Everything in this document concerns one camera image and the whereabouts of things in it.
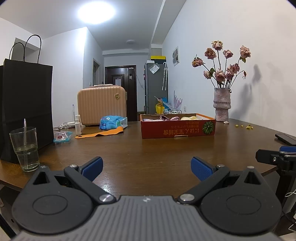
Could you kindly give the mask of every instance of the ceiling light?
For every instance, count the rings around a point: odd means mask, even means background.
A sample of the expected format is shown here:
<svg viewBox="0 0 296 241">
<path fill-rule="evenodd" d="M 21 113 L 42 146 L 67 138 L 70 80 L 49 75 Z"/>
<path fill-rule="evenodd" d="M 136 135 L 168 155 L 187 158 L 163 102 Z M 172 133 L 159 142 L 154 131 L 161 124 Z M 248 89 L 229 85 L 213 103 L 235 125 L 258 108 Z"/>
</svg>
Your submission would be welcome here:
<svg viewBox="0 0 296 241">
<path fill-rule="evenodd" d="M 133 39 L 130 39 L 130 40 L 126 41 L 127 44 L 134 44 L 135 42 L 136 42 L 136 41 L 133 40 Z"/>
<path fill-rule="evenodd" d="M 90 2 L 83 5 L 78 11 L 78 17 L 85 23 L 99 24 L 111 19 L 115 9 L 106 2 Z"/>
</svg>

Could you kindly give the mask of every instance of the beige suitcase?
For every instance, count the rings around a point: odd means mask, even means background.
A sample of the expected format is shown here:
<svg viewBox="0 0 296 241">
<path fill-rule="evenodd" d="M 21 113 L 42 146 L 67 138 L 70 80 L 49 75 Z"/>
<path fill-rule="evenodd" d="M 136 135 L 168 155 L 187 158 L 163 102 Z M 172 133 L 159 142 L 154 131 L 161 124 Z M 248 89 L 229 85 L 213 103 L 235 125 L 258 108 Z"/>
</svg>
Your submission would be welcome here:
<svg viewBox="0 0 296 241">
<path fill-rule="evenodd" d="M 98 85 L 77 94 L 78 114 L 85 126 L 99 125 L 107 115 L 126 117 L 126 92 L 117 85 Z"/>
</svg>

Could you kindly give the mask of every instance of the dark wooden door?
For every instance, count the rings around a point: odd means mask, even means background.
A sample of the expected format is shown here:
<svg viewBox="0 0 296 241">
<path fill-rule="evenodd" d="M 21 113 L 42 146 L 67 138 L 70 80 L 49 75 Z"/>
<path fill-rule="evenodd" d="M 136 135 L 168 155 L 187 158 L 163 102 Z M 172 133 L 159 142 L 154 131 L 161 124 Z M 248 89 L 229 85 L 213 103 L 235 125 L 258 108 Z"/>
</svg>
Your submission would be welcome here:
<svg viewBox="0 0 296 241">
<path fill-rule="evenodd" d="M 136 66 L 106 67 L 105 83 L 120 85 L 127 92 L 126 112 L 128 121 L 137 121 Z"/>
</svg>

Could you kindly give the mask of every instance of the plastic packet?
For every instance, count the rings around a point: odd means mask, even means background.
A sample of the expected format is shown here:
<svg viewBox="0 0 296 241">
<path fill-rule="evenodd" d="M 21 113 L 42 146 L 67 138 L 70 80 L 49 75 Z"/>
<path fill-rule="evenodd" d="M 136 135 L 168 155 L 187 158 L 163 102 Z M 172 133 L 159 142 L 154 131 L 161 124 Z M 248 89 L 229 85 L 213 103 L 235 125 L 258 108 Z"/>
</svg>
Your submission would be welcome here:
<svg viewBox="0 0 296 241">
<path fill-rule="evenodd" d="M 160 69 L 159 64 L 154 64 L 149 70 L 155 74 Z"/>
<path fill-rule="evenodd" d="M 122 126 L 123 128 L 128 126 L 127 117 L 108 115 L 102 117 L 100 122 L 101 130 L 114 130 L 119 126 Z"/>
<path fill-rule="evenodd" d="M 71 131 L 60 131 L 54 133 L 54 142 L 67 142 L 70 140 L 70 136 L 73 134 Z"/>
</svg>

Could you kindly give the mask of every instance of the bag handle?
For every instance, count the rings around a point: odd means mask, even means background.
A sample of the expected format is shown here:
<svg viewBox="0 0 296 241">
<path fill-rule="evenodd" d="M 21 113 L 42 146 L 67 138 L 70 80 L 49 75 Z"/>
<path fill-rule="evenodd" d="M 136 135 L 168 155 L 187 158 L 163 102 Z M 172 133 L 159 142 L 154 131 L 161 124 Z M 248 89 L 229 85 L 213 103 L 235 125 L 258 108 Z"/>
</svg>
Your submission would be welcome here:
<svg viewBox="0 0 296 241">
<path fill-rule="evenodd" d="M 21 44 L 21 45 L 23 46 L 23 48 L 24 48 L 24 56 L 23 56 L 22 60 L 25 61 L 25 46 L 24 46 L 24 44 L 21 43 L 21 42 L 17 42 L 17 43 L 15 43 L 15 44 L 12 46 L 12 48 L 11 48 L 11 50 L 10 50 L 10 53 L 9 53 L 9 58 L 8 58 L 8 59 L 10 59 L 11 52 L 12 52 L 12 50 L 13 50 L 13 47 L 14 47 L 16 44 Z"/>
<path fill-rule="evenodd" d="M 26 41 L 26 44 L 25 44 L 25 47 L 24 47 L 24 48 L 26 49 L 26 45 L 27 45 L 29 39 L 30 39 L 31 37 L 33 37 L 33 36 L 37 36 L 37 37 L 39 37 L 39 39 L 40 39 L 40 48 L 39 48 L 39 54 L 38 54 L 38 60 L 37 60 L 37 63 L 39 63 L 39 57 L 40 57 L 40 51 L 41 51 L 41 44 L 42 44 L 41 37 L 40 37 L 39 35 L 37 35 L 37 34 L 33 34 L 33 35 L 31 35 L 31 36 L 28 38 L 28 40 Z"/>
</svg>

